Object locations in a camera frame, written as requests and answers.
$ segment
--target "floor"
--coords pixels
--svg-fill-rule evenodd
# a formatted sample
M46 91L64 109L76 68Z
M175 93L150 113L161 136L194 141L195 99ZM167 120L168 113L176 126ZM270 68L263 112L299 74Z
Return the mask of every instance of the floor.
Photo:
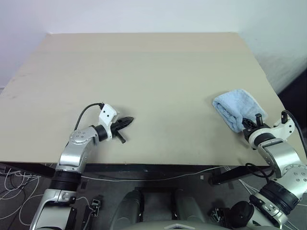
M147 178L143 172L108 172L108 173L85 173L86 176L94 178L133 178L144 179ZM169 174L166 177L176 176L178 174ZM99 216L93 221L93 230L107 230L110 226L112 216L116 211L118 204L121 202L124 195L133 190L135 187L175 187L182 188L191 193L198 202L203 214L206 216L208 222L211 220L206 213L212 207L231 207L240 200L248 200L249 193L242 186L239 181L234 181L227 184L218 186L210 186L207 183L207 178L210 175L209 172L200 173L197 175L190 175L181 177L178 179L160 181L160 182L106 182L106 181L94 181L90 179L84 179L87 181L85 189L78 190L78 197L85 196L91 201L97 196L101 196L103 200L102 208L99 212ZM18 185L21 182L22 177L14 176L13 183ZM5 177L0 177L0 188L4 190ZM259 189L265 184L265 180L255 176L249 176L244 178L244 181L249 185ZM49 186L49 179L40 178L37 190L33 195L43 194L44 190ZM24 189L26 196L28 197L35 188L37 180L30 182ZM10 180L7 180L7 186L10 186ZM21 220L29 224L36 211L36 208L40 201L40 196L30 199L22 209ZM307 196L302 204L307 204ZM10 200L0 200L0 218L12 213L16 210L24 200L24 196L20 193L16 198ZM83 219L83 212L86 202L84 199L78 200L74 205L78 209L76 230L80 229L80 222ZM165 194L146 194L145 196L145 212L144 221L157 220L157 219L171 219L170 214L170 202L168 196ZM306 219L307 207L297 206L289 215L289 220L299 229L307 229ZM0 220L0 229L7 230L10 223L13 221L15 215L12 215L6 219ZM28 226L24 226L20 223L19 217L13 221L11 230L27 230Z

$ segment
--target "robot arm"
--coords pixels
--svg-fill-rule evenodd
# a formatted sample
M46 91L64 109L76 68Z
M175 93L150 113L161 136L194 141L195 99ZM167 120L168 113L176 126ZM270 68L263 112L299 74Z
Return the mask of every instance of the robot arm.
M74 228L77 210L70 205L76 201L77 187L89 155L96 150L99 141L118 137L125 143L118 131L128 126L133 117L117 120L117 116L117 112L105 104L99 115L98 126L72 132L55 168L50 187L44 192L30 230Z
M302 200L307 190L307 167L297 152L286 142L295 125L287 114L273 128L256 115L257 124L243 120L245 139L275 171L276 178L270 180L258 193L250 196L250 202L241 201L233 206L233 227L275 226L282 228L287 215Z

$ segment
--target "white cable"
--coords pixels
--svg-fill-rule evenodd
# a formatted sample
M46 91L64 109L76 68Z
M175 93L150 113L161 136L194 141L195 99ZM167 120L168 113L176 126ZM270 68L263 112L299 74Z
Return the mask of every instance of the white cable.
M8 174L6 174L5 180L4 180L4 187L5 187L5 189L8 190L8 191L14 191L14 190L19 189L19 188L22 186L22 184L24 183L24 177L23 177L23 181L21 181L20 185L19 185L17 188L9 189L9 188L7 188L7 186L6 186L6 180L7 180L7 178L8 178Z
M21 175L21 173L20 172L18 172L18 173L15 173L15 176L24 176L25 178L33 178L33 177L38 177L38 175L31 175L31 174L29 174L29 175Z
M92 210L92 211L94 211L94 209L92 209L92 208L90 207L90 203L88 202L88 199L87 199L86 197L81 196L81 197L77 198L76 200L81 200L81 199L86 200L86 202L87 202L87 205L88 205L89 209L90 209L90 210Z
M9 199L13 199L13 198L15 198L16 196L18 196L18 195L21 193L22 189L20 188L20 189L19 189L19 192L16 193L14 196L11 196L11 197L9 197L9 198L4 198L4 197L6 197L6 195L10 194L10 193L13 192L13 191L15 191L15 190L8 191L6 194L4 194L2 197L0 197L0 200L9 200Z
M20 223L22 223L22 224L25 225L25 226L30 226L31 224L25 224L25 223L23 223L23 221L21 220L21 210L23 209L24 204L25 204L29 199L31 199L31 198L34 197L34 196L32 197L32 195L33 195L33 193L36 191L36 189L37 189L37 187L38 187L38 184L39 184L39 177L37 177L37 183L36 183L36 186L35 186L33 192L32 192L31 195L24 201L24 203L19 207L19 208L20 208L20 211L19 211L19 221L20 221Z
M184 175L180 175L180 176L174 176L174 177L169 177L169 178L164 178L164 179L156 179L156 180L137 180L137 179L132 179L132 180L109 180L109 179L99 179L99 178L93 178L93 177L87 177L87 176L81 176L82 178L86 178L86 179L91 179L91 180L96 180L96 181L109 181L109 182L146 182L146 181L167 181L167 180L172 180L172 179L176 179L176 178L180 178L183 176L191 176L191 175L196 175L205 171L209 171L209 170L213 170L213 169L218 169L218 168L222 168L223 166L218 166L218 167L214 167L214 168L210 168L210 169L205 169L199 172L195 172L195 173L188 173L188 174L184 174Z
M14 174L14 173L20 173L21 171L13 171L13 172L10 172L10 173L5 173L4 171L3 171L3 174L4 175L11 175L11 174Z
M296 230L299 230L293 223L291 223L290 221L288 221L289 224L292 225L293 228L295 228Z
M90 212L90 214L88 215L88 218L87 218L87 221L86 221L86 224L85 224L83 230L86 230L86 227L87 227L88 223L90 222L91 214L92 214L93 212L94 212L94 211Z
M19 221L20 221L20 223L22 223L22 224L25 225L25 226L30 226L30 225L31 225L31 224L25 224L25 223L22 222L22 220L21 220L21 218L20 218L21 211L22 211L22 209L23 209L23 207L24 207L24 204L25 204L27 201L29 201L30 199L32 199L32 198L34 198L34 197L43 196L43 195L44 195L44 194L29 196L29 198L23 203L23 205L22 205L22 207L20 208L20 211L19 211Z
M35 192L35 190L36 190L36 188L37 188L37 186L38 186L38 182L39 182L39 178L37 178L36 187L35 187L34 191L31 193L30 196L32 196L32 194ZM1 219L6 219L7 217L10 217L10 216L14 215L16 212L18 212L18 210L19 210L22 206L23 206L23 205L20 205L19 208L17 208L17 209L16 209L14 212L12 212L11 214L9 214L9 215L7 215L7 216L5 216L5 217L1 217L0 220L1 220Z
M84 228L83 228L83 230L85 230L86 227L87 227L87 225L88 225L88 222L89 222L89 220L90 220L91 214L94 212L94 209L92 209L92 208L90 207L90 203L88 202L88 199L87 199L86 197L81 196L81 197L77 198L76 200L81 200L81 199L84 199L84 200L86 201L86 203L87 203L89 209L91 210L90 214L88 215L86 224L85 224L85 226L84 226Z
M287 227L290 230L293 230L292 228L290 228L288 225L284 224L285 227Z
M226 171L231 170L231 169L229 168L229 166L224 166L224 168L225 168ZM247 184L246 182L242 181L241 179L239 179L239 182L244 186L244 188L248 191L249 194L252 195L253 193L259 192L258 189L256 189L256 188L250 186L249 184Z

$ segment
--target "blue towel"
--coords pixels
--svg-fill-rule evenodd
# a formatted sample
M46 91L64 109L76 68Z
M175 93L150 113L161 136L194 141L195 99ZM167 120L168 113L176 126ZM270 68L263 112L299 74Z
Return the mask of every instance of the blue towel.
M243 89L224 93L213 100L213 106L222 116L228 126L236 133L241 132L243 118L256 122L255 114L260 113L263 121L268 114L260 107L257 101Z

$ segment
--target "wooden table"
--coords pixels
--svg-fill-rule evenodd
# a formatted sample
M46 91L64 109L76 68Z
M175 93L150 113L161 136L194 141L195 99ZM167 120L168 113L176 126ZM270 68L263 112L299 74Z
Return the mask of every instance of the wooden table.
M81 110L105 102L133 116L127 139L104 141L89 162L266 165L212 106L242 88L269 114L284 109L236 33L50 34L0 95L0 161L57 162ZM96 125L88 110L80 128ZM297 131L288 139L306 161Z

